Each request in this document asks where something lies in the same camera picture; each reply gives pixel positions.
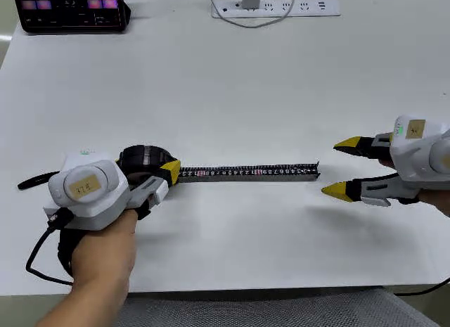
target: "measuring tape blade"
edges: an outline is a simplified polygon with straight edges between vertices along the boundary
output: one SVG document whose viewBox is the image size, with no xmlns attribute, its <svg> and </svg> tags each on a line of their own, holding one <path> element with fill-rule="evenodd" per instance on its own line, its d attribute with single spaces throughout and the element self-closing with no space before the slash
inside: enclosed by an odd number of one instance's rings
<svg viewBox="0 0 450 327">
<path fill-rule="evenodd" d="M 242 167 L 182 167 L 178 182 L 315 181 L 319 175 L 318 163 Z"/>
</svg>

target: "human arm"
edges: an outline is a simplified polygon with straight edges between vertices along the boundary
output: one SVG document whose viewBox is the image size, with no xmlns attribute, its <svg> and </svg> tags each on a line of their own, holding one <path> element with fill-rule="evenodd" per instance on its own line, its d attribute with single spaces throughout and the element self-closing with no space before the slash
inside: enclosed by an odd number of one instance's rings
<svg viewBox="0 0 450 327">
<path fill-rule="evenodd" d="M 380 163 L 386 167 L 395 169 L 391 160 L 380 160 Z M 450 217 L 450 191 L 448 190 L 422 190 L 418 194 L 421 202 L 435 206 L 440 212 Z"/>
<path fill-rule="evenodd" d="M 125 211 L 106 229 L 90 232 L 72 255 L 70 294 L 37 327 L 111 326 L 129 289 L 136 259 L 138 215 Z"/>
</svg>

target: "electrical outlet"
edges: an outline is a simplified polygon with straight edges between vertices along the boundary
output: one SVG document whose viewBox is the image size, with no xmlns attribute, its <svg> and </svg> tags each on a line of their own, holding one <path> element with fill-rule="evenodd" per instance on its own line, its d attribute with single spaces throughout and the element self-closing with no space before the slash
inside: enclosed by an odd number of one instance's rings
<svg viewBox="0 0 450 327">
<path fill-rule="evenodd" d="M 258 9 L 243 9 L 240 1 L 214 1 L 224 18 L 277 18 L 286 14 L 291 0 L 264 0 Z M 339 16 L 338 0 L 295 0 L 289 16 Z M 218 18 L 214 7 L 212 17 Z"/>
</svg>

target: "label sticker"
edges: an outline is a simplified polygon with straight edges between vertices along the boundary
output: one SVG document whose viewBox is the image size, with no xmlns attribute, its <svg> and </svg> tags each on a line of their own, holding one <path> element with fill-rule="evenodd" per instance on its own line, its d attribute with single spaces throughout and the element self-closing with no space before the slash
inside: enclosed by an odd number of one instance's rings
<svg viewBox="0 0 450 327">
<path fill-rule="evenodd" d="M 450 169 L 450 155 L 445 155 L 444 158 L 442 158 L 442 164 Z"/>
<path fill-rule="evenodd" d="M 425 120 L 411 120 L 408 123 L 406 139 L 421 139 L 425 129 Z"/>
<path fill-rule="evenodd" d="M 82 180 L 69 185 L 70 192 L 73 194 L 75 200 L 89 195 L 90 193 L 93 193 L 100 188 L 101 185 L 98 182 L 97 176 L 95 174 L 92 174 L 91 176 L 83 178 Z"/>
</svg>

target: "white table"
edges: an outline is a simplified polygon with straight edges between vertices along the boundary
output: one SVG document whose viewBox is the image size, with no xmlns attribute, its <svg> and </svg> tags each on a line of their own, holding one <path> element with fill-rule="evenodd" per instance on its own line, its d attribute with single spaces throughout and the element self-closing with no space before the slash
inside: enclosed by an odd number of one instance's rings
<svg viewBox="0 0 450 327">
<path fill-rule="evenodd" d="M 134 0 L 122 35 L 27 36 L 0 70 L 0 295 L 64 293 L 24 270 L 45 186 L 80 148 L 159 145 L 184 165 L 321 161 L 312 183 L 184 184 L 140 222 L 133 291 L 435 283 L 450 220 L 427 205 L 347 204 L 320 189 L 390 173 L 332 150 L 396 116 L 450 121 L 448 0 L 340 0 L 340 18 L 261 30 L 208 0 Z M 55 235 L 37 267 L 65 276 Z"/>
</svg>

